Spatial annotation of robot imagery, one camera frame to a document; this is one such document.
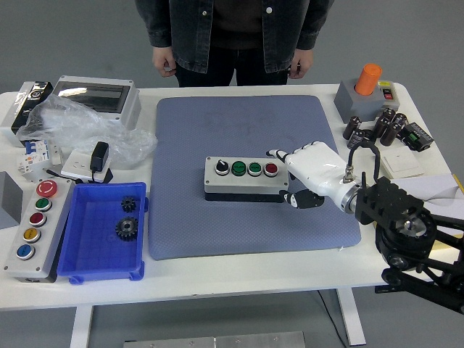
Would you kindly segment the person's right hand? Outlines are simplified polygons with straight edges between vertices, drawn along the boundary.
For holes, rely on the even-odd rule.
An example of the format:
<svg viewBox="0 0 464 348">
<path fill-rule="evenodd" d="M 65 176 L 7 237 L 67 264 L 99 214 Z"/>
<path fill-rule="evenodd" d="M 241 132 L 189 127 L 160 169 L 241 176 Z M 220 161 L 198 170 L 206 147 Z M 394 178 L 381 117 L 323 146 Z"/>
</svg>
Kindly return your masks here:
<svg viewBox="0 0 464 348">
<path fill-rule="evenodd" d="M 152 63 L 163 78 L 173 77 L 176 73 L 176 62 L 172 47 L 154 47 L 152 49 Z"/>
</svg>

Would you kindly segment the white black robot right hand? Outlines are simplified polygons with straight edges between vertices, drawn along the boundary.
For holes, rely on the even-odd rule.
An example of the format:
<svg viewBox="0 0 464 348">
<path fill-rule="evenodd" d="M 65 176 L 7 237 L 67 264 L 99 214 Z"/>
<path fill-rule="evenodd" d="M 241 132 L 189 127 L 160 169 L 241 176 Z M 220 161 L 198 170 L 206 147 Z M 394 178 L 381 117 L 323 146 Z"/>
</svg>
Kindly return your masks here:
<svg viewBox="0 0 464 348">
<path fill-rule="evenodd" d="M 280 149 L 266 152 L 286 165 L 292 178 L 304 184 L 296 193 L 279 191 L 282 199 L 297 209 L 319 207 L 328 197 L 341 210 L 355 211 L 358 184 L 344 178 L 347 163 L 327 144 L 316 141 L 289 154 Z"/>
</svg>

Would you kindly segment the person's left hand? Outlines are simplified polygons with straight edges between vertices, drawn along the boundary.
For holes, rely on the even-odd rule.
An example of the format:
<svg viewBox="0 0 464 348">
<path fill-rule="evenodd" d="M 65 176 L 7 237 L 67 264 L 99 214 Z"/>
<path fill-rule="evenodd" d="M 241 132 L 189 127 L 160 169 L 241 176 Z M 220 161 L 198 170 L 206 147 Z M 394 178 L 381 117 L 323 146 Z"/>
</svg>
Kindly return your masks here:
<svg viewBox="0 0 464 348">
<path fill-rule="evenodd" d="M 290 79 L 302 79 L 313 65 L 313 50 L 296 49 L 289 68 Z"/>
</svg>

